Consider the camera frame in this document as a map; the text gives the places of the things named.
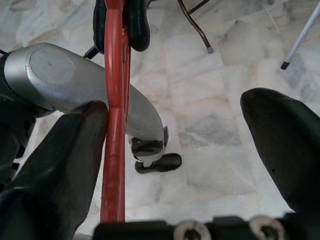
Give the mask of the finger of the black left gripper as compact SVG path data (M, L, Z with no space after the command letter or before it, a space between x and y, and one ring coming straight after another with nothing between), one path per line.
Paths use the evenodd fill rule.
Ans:
M93 11L93 41L99 53L104 54L107 8L104 0L96 0Z
M128 0L126 5L129 44L137 52L145 51L150 45L147 3L147 0Z

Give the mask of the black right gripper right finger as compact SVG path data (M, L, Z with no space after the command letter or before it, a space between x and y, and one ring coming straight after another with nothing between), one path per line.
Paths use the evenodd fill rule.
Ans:
M240 98L242 114L265 168L288 206L320 213L320 118L301 101L268 88Z

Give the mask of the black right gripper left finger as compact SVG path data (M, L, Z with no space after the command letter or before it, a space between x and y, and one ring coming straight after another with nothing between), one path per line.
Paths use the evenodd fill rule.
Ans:
M108 126L101 101L62 115L0 195L3 240L70 240L92 202Z

